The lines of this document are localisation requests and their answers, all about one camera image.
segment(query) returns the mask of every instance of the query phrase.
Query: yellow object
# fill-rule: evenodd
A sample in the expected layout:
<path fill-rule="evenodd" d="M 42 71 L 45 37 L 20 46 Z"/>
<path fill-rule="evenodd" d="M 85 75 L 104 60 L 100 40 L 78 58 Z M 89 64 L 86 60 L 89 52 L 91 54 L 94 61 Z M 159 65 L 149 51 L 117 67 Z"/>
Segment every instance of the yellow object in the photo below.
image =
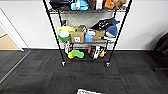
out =
<path fill-rule="evenodd" d="M 75 56 L 73 56 L 71 52 L 68 53 L 68 58 L 69 58 L 69 59 L 72 59 L 72 58 L 74 58 L 74 57 L 75 57 Z"/>
<path fill-rule="evenodd" d="M 70 26 L 62 26 L 62 27 L 57 27 L 57 30 L 59 32 L 69 32 L 69 31 L 75 31 L 75 28 Z"/>
<path fill-rule="evenodd" d="M 104 50 L 99 54 L 99 56 L 100 57 L 104 57 L 104 55 L 105 55 L 105 52 L 104 52 Z"/>

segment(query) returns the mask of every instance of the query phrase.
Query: bag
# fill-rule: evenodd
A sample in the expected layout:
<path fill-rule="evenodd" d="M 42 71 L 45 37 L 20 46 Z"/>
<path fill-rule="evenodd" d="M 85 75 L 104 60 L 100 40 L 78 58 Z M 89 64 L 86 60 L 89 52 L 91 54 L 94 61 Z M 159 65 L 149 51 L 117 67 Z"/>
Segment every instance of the bag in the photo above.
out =
<path fill-rule="evenodd" d="M 49 3 L 53 9 L 70 10 L 71 3 L 74 3 L 74 0 L 50 0 Z"/>
<path fill-rule="evenodd" d="M 114 26 L 118 24 L 120 21 L 116 21 L 115 18 L 100 20 L 97 24 L 91 27 L 91 29 L 95 30 L 106 30 L 110 26 Z"/>

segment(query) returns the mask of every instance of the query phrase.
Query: caster wheel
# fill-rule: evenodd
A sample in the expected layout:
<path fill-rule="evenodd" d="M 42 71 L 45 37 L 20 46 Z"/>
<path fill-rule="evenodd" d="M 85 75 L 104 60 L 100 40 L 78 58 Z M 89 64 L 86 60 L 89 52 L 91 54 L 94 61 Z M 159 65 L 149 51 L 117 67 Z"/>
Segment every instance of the caster wheel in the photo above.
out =
<path fill-rule="evenodd" d="M 66 64 L 65 62 L 62 62 L 62 66 L 63 66 L 63 67 L 65 66 L 65 64 Z"/>
<path fill-rule="evenodd" d="M 110 65 L 110 63 L 108 63 L 108 62 L 107 62 L 107 63 L 105 63 L 105 67 L 108 67 L 109 65 Z"/>

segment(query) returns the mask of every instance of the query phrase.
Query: shelf post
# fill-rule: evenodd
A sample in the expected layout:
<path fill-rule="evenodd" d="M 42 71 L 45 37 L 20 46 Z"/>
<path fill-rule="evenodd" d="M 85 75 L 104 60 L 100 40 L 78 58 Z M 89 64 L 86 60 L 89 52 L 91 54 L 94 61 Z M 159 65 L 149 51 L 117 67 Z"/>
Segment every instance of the shelf post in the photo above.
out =
<path fill-rule="evenodd" d="M 117 35 L 117 38 L 116 38 L 116 41 L 115 41 L 114 46 L 113 46 L 113 49 L 112 49 L 112 51 L 111 51 L 109 60 L 108 60 L 108 62 L 106 63 L 106 66 L 108 66 L 108 65 L 110 64 L 111 57 L 112 57 L 112 55 L 113 55 L 113 53 L 114 53 L 114 49 L 115 49 L 115 47 L 116 47 L 116 45 L 117 45 L 117 41 L 118 41 L 119 36 L 120 36 L 120 34 L 121 34 L 121 30 L 122 30 L 122 28 L 123 28 L 123 26 L 124 26 L 125 19 L 126 19 L 127 15 L 128 15 L 128 12 L 129 12 L 131 3 L 132 3 L 132 0 L 130 0 L 129 3 L 128 3 L 128 7 L 127 7 L 127 9 L 126 9 L 124 18 L 123 18 L 123 20 L 122 20 L 122 23 L 121 23 L 121 26 L 120 26 L 120 29 L 119 29 L 119 32 L 118 32 L 118 35 Z"/>
<path fill-rule="evenodd" d="M 65 65 L 65 59 L 64 59 L 63 54 L 62 54 L 62 52 L 61 52 L 61 47 L 60 47 L 60 44 L 59 44 L 59 41 L 58 41 L 58 38 L 57 38 L 57 34 L 56 34 L 56 31 L 55 31 L 55 28 L 54 28 L 54 25 L 53 25 L 53 22 L 52 22 L 52 19 L 51 19 L 50 13 L 49 13 L 49 11 L 48 11 L 48 7 L 47 7 L 47 4 L 46 4 L 46 1 L 45 1 L 45 0 L 43 0 L 43 4 L 44 4 L 44 7 L 45 7 L 45 9 L 46 9 L 46 13 L 47 13 L 47 16 L 48 16 L 48 18 L 49 18 L 49 21 L 50 21 L 50 24 L 51 24 L 51 27 L 52 27 L 52 30 L 53 30 L 55 39 L 56 39 L 56 41 L 57 41 L 57 45 L 58 45 L 58 47 L 59 47 L 59 51 L 60 51 L 60 54 L 61 54 L 61 57 L 62 57 L 62 64 L 63 64 L 63 66 L 64 66 L 64 65 Z"/>

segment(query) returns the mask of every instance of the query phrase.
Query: green toy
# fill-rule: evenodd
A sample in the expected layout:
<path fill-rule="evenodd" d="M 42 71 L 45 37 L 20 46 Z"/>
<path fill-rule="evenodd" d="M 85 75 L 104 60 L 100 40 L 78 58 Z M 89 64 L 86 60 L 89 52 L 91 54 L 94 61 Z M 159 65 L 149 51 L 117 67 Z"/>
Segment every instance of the green toy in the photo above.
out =
<path fill-rule="evenodd" d="M 73 56 L 77 56 L 78 58 L 83 58 L 83 57 L 84 57 L 84 53 L 83 53 L 83 52 L 80 52 L 80 51 L 78 51 L 78 50 L 72 50 L 72 51 L 71 51 L 71 54 L 72 54 Z"/>

